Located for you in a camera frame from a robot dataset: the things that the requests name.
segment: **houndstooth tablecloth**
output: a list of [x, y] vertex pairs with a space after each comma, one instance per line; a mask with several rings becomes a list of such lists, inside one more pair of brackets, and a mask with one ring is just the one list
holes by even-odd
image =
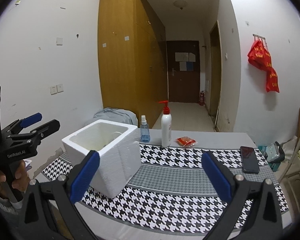
[[[258, 149], [255, 152], [259, 174], [242, 173], [239, 150], [162, 148], [145, 144], [140, 144], [140, 150], [141, 168], [117, 197], [109, 199], [89, 187], [82, 203], [99, 214], [140, 229], [205, 236], [226, 207], [201, 166], [202, 153], [210, 151], [233, 174], [241, 173], [247, 180], [260, 182], [271, 178], [281, 213], [288, 211], [281, 187]], [[60, 174], [68, 174], [71, 169], [68, 156], [63, 154], [45, 168], [43, 174], [55, 180]], [[243, 226], [251, 203], [246, 201], [235, 229]]]

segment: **bottle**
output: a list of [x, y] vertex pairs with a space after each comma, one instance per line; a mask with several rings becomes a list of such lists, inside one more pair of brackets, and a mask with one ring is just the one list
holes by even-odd
[[149, 125], [144, 114], [141, 116], [140, 134], [142, 142], [150, 142]]
[[159, 104], [165, 104], [163, 108], [163, 115], [161, 118], [161, 145], [163, 148], [170, 146], [171, 144], [171, 114], [168, 107], [169, 101], [160, 101]]

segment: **phone screen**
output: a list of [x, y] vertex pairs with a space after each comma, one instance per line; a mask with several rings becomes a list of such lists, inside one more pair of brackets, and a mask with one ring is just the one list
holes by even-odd
[[241, 146], [240, 152], [242, 159], [242, 171], [245, 173], [258, 174], [260, 169], [254, 149], [251, 147]]

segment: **styrofoam box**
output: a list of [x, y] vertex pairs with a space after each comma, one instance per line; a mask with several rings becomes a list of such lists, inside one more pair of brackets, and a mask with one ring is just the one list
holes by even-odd
[[109, 198], [116, 197], [141, 166], [139, 130], [135, 125], [95, 121], [62, 139], [73, 165], [90, 150], [100, 155], [100, 166], [90, 186]]

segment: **doorway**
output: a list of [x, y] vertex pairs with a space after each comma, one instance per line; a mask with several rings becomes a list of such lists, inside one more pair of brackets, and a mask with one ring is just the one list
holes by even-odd
[[210, 91], [210, 107], [209, 114], [215, 123], [218, 118], [218, 109], [221, 92], [221, 46], [218, 22], [214, 25], [210, 32], [210, 47], [211, 47], [211, 91]]
[[199, 41], [167, 41], [169, 101], [198, 103]]

